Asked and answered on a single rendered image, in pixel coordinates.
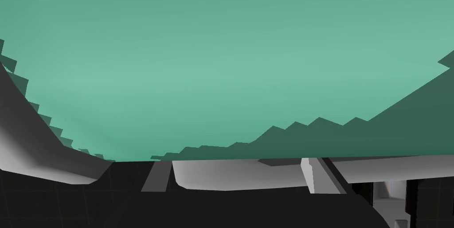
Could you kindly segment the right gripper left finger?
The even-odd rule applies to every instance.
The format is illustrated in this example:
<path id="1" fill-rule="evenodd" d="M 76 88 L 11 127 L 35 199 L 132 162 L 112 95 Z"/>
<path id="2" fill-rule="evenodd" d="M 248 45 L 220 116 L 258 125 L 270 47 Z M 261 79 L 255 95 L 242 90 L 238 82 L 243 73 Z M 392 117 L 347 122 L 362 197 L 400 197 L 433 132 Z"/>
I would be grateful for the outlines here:
<path id="1" fill-rule="evenodd" d="M 171 161 L 154 162 L 145 183 L 141 188 L 141 192 L 165 192 L 167 190 L 171 170 Z"/>

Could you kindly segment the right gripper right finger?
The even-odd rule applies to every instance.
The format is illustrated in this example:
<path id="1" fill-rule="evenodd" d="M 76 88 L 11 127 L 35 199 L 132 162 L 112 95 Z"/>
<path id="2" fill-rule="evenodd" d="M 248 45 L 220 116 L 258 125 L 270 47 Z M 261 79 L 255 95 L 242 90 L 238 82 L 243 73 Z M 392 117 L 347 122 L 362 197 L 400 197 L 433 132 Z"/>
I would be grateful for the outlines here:
<path id="1" fill-rule="evenodd" d="M 301 170 L 310 193 L 355 194 L 352 186 L 328 157 L 302 158 Z"/>

